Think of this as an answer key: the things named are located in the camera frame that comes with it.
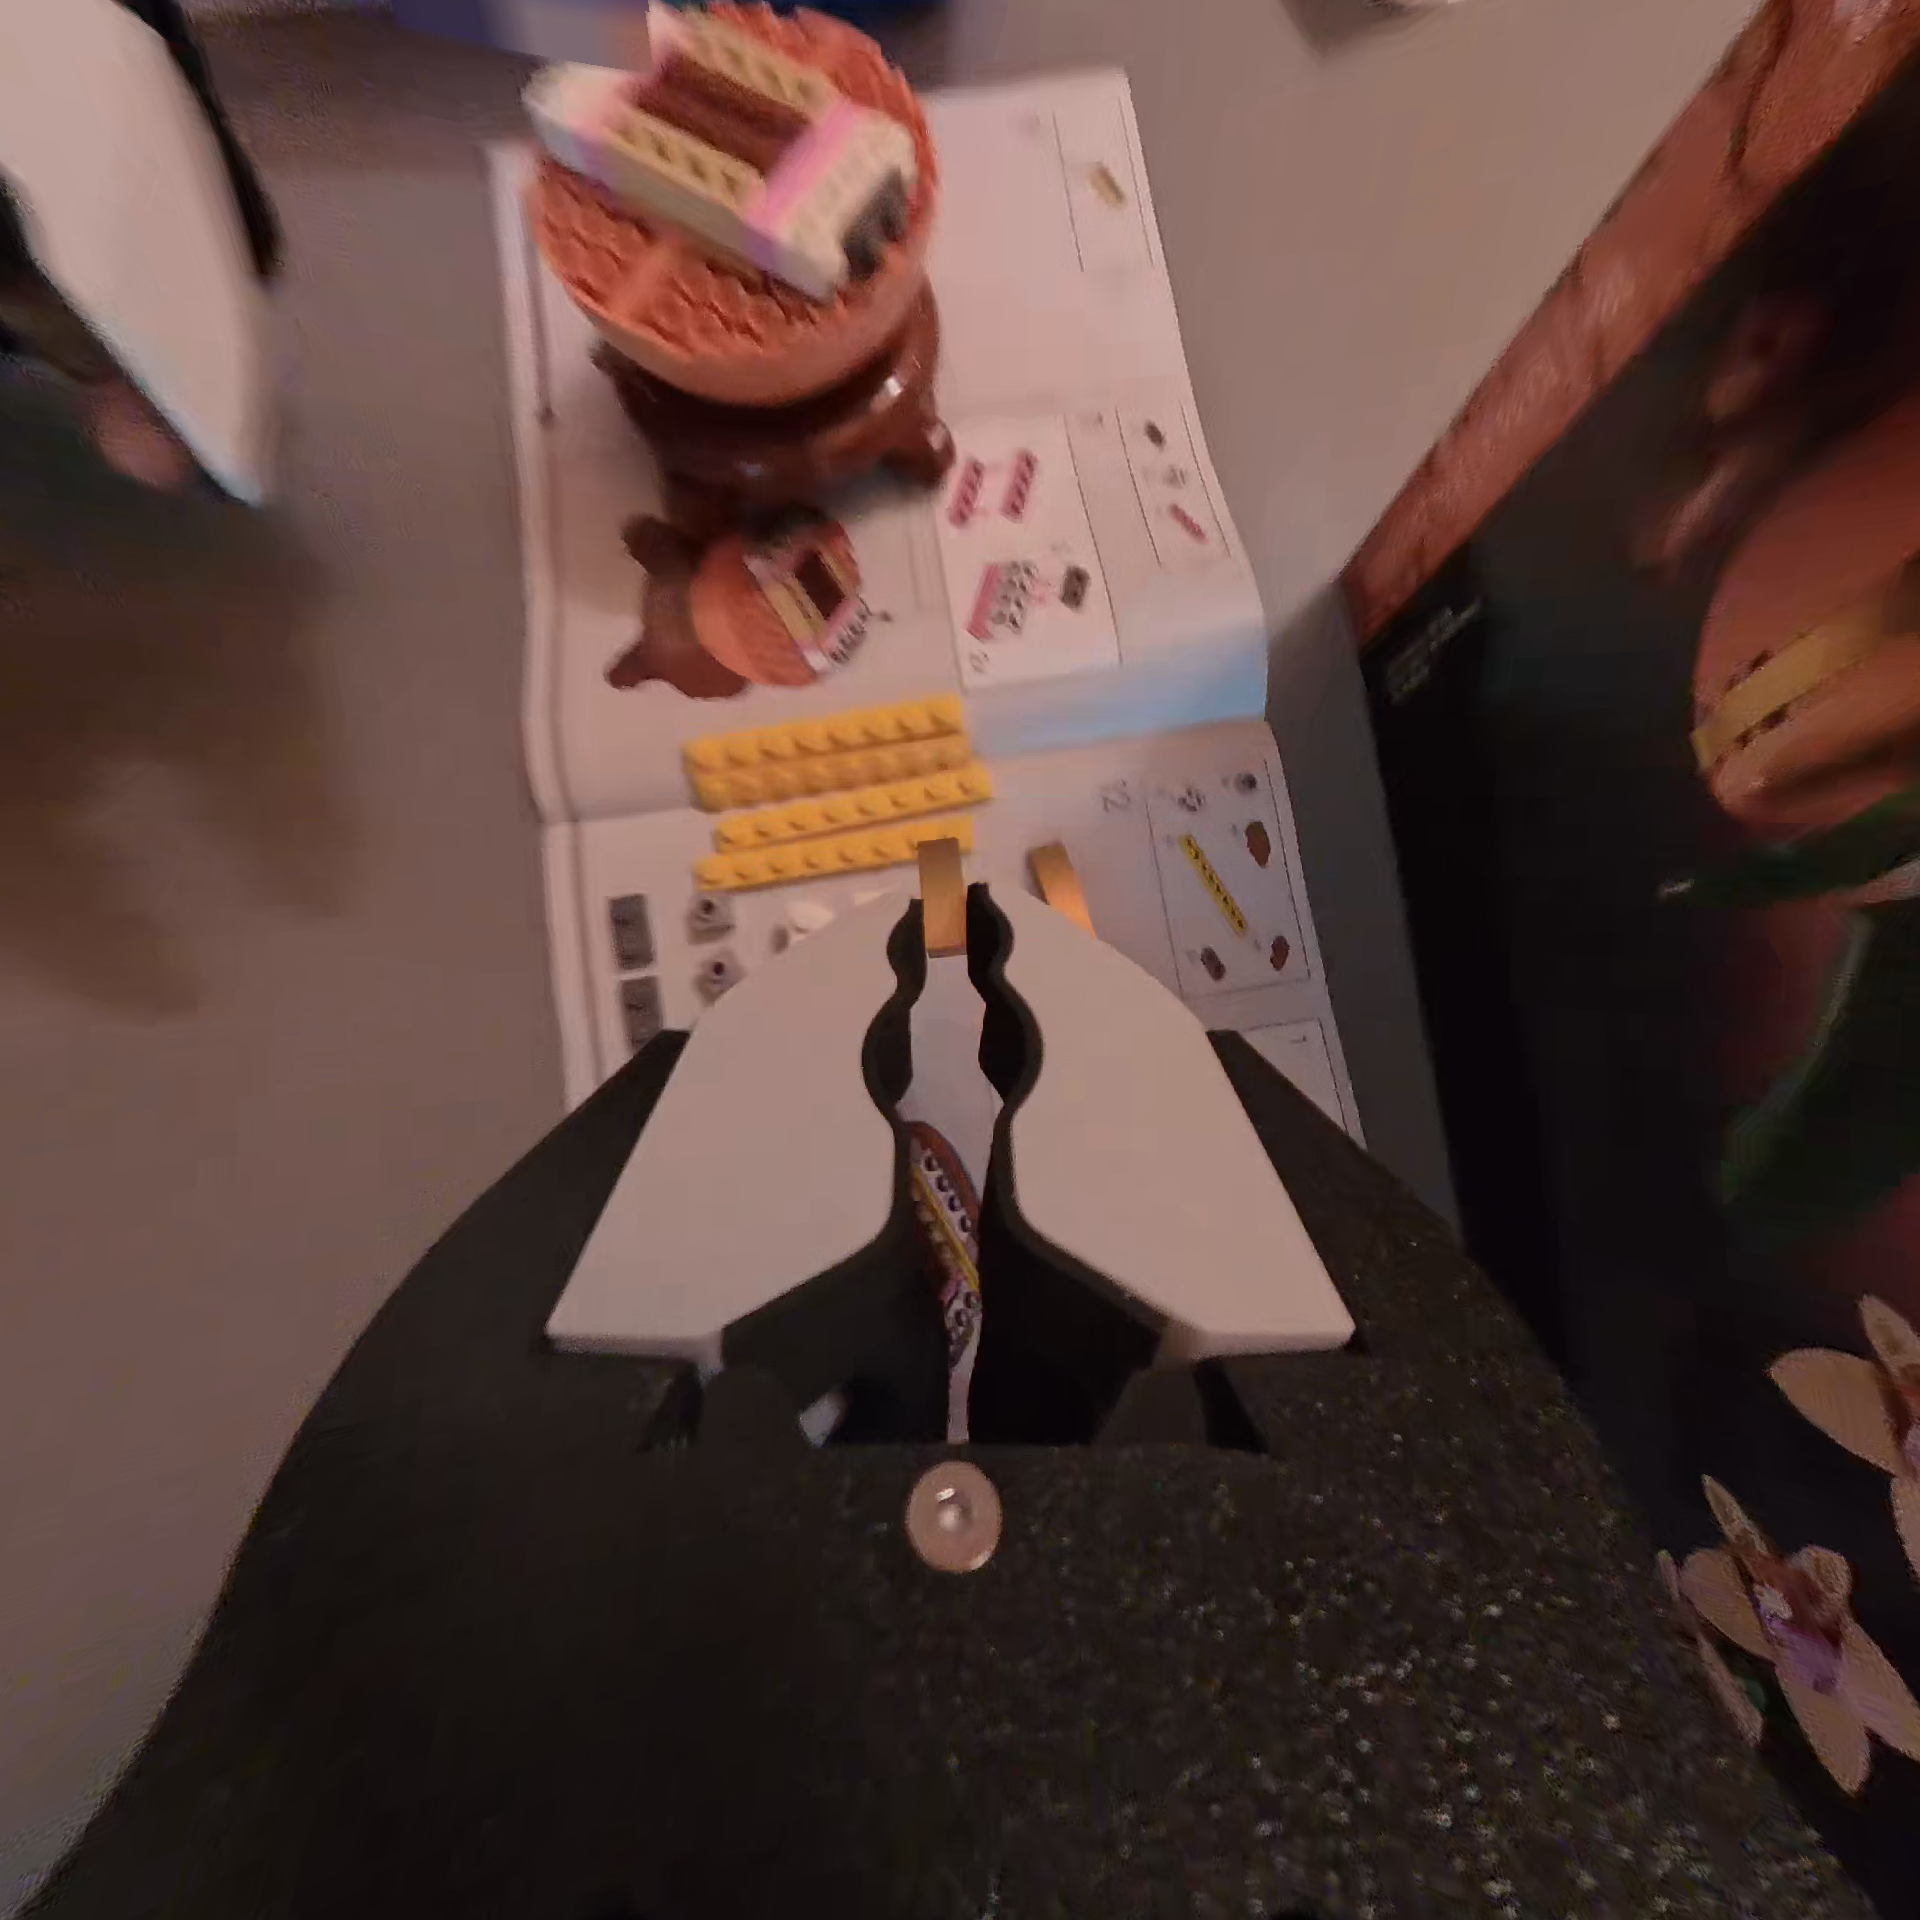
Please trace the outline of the brick set instruction booklet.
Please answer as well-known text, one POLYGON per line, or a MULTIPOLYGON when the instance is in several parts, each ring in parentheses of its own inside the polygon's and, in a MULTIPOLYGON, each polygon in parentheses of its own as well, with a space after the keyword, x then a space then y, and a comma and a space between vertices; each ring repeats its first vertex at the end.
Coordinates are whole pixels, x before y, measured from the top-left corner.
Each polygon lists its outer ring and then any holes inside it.
POLYGON ((565 1102, 634 1055, 613 895, 646 895, 662 1025, 692 1025, 710 1007, 690 982, 701 953, 727 945, 751 973, 780 955, 786 899, 842 913, 912 879, 902 867, 734 893, 734 936, 690 944, 690 867, 725 811, 692 799, 686 742, 952 693, 996 787, 956 808, 976 817, 966 871, 1036 892, 1026 852, 1066 844, 1098 935, 1363 1140, 1263 723, 1263 609, 1187 373, 1126 79, 935 94, 927 121, 951 469, 936 487, 872 476, 828 496, 791 560, 714 567, 701 609, 742 659, 698 643, 699 560, 648 579, 626 547, 662 508, 655 457, 539 257, 538 158, 488 152, 565 1102))

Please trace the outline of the brick flowerpot model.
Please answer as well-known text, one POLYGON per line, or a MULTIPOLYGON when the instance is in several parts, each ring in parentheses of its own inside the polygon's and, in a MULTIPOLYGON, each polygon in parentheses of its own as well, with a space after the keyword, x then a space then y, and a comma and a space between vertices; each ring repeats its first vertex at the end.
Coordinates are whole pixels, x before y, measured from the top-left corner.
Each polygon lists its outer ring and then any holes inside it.
POLYGON ((714 536, 872 476, 936 487, 942 174, 918 94, 838 16, 652 5, 622 63, 520 92, 535 248, 661 471, 714 536))

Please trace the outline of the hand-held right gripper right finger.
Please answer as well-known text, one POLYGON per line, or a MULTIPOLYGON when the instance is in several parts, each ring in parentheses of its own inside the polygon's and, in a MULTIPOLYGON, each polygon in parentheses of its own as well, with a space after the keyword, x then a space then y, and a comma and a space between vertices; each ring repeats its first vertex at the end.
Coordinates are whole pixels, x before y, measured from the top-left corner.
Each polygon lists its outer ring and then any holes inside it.
POLYGON ((992 1171, 1039 1257, 1142 1320, 1165 1360, 1335 1352, 1336 1293, 1203 1022, 1028 893, 976 893, 992 1171))

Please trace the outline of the black orchid print set box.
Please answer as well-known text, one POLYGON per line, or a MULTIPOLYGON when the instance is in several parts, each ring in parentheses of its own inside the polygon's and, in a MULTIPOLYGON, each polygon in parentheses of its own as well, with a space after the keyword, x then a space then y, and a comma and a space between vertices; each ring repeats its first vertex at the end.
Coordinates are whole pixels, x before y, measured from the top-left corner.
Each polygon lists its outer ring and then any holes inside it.
POLYGON ((1916 1915, 1916 5, 1758 5, 1343 581, 1456 1201, 1916 1915))

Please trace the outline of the person's left hand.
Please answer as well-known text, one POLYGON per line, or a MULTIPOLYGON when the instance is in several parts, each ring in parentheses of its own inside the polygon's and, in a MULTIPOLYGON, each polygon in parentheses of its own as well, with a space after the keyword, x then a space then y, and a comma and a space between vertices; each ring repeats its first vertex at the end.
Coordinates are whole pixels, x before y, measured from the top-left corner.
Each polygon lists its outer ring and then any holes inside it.
POLYGON ((56 373, 108 469, 155 491, 203 491, 207 472, 178 431, 122 373, 56 373))

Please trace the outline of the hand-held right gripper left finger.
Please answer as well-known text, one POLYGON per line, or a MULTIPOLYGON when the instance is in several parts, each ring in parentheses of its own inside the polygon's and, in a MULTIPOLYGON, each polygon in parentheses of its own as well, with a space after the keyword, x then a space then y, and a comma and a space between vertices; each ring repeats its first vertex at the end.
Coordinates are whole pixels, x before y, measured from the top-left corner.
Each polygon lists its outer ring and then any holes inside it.
POLYGON ((690 1029, 546 1318, 556 1349, 719 1358, 736 1320, 878 1238, 896 1096, 861 1049, 906 916, 906 895, 838 913, 690 1029))

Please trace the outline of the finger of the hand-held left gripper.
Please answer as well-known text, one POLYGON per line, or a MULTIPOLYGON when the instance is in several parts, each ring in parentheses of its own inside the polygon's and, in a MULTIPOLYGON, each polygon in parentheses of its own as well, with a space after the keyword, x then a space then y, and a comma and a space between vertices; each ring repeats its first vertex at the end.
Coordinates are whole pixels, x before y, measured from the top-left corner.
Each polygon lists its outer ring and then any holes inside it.
POLYGON ((277 231, 158 5, 4 5, 4 350, 122 373, 250 508, 272 493, 277 231))

